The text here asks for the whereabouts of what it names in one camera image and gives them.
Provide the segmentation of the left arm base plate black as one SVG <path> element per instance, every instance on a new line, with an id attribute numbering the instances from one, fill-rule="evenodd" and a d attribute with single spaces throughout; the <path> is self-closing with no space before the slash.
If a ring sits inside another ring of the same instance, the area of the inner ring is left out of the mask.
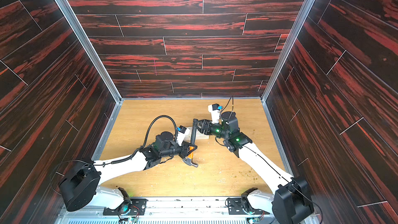
<path id="1" fill-rule="evenodd" d="M 145 214 L 147 199 L 143 198 L 130 198 L 125 200 L 116 209 L 104 208 L 104 216 L 142 216 Z"/>

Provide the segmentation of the white wooden block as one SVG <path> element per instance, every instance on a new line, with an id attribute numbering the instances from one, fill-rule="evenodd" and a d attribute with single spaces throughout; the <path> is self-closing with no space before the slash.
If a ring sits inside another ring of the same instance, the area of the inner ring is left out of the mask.
<path id="1" fill-rule="evenodd" d="M 188 131 L 188 134 L 184 137 L 184 141 L 189 143 L 191 140 L 192 127 L 187 127 L 187 131 Z M 208 140 L 209 138 L 210 138 L 210 135 L 202 134 L 199 131 L 196 132 L 196 137 L 195 137 L 196 140 Z"/>

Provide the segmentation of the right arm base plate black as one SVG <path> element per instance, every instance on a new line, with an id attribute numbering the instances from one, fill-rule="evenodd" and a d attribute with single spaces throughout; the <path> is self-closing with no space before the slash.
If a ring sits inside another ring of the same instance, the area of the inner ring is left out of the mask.
<path id="1" fill-rule="evenodd" d="M 225 206 L 228 209 L 229 215 L 262 215 L 269 214 L 263 209 L 254 208 L 249 204 L 248 200 L 234 197 L 225 200 Z"/>

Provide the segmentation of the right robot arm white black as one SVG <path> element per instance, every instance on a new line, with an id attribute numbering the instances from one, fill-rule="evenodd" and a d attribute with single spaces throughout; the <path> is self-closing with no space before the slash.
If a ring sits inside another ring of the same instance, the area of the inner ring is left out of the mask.
<path id="1" fill-rule="evenodd" d="M 258 188 L 250 188 L 241 194 L 238 202 L 230 200 L 230 209 L 242 210 L 247 214 L 269 213 L 280 224 L 299 224 L 314 212 L 308 182 L 285 172 L 256 144 L 240 131 L 234 112 L 223 112 L 212 120 L 193 120 L 191 139 L 196 133 L 213 135 L 223 140 L 224 146 L 247 163 L 268 185 L 272 196 Z"/>

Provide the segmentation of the claw hammer orange black handle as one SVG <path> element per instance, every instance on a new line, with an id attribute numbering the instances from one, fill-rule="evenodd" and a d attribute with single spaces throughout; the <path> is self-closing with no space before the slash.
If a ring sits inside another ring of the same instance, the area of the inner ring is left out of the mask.
<path id="1" fill-rule="evenodd" d="M 199 166 L 197 163 L 192 161 L 193 152 L 197 149 L 197 147 L 195 145 L 195 140 L 196 140 L 196 135 L 197 135 L 197 123 L 198 123 L 198 121 L 199 121 L 198 119 L 193 119 L 189 151 L 188 151 L 187 156 L 182 159 L 185 164 L 187 164 L 188 166 L 193 166 L 195 168 L 197 168 Z"/>

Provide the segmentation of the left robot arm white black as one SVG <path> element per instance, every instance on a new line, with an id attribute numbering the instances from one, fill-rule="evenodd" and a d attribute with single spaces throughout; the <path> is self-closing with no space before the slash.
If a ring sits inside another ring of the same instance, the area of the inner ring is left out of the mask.
<path id="1" fill-rule="evenodd" d="M 148 147 L 139 148 L 129 156 L 109 160 L 77 161 L 59 182 L 59 189 L 67 211 L 73 212 L 85 206 L 105 207 L 127 215 L 133 207 L 123 188 L 110 189 L 102 184 L 113 178 L 132 172 L 145 171 L 162 163 L 162 158 L 180 156 L 183 162 L 193 166 L 191 154 L 196 150 L 196 134 L 184 141 L 190 129 L 181 128 L 174 136 L 162 132 Z"/>

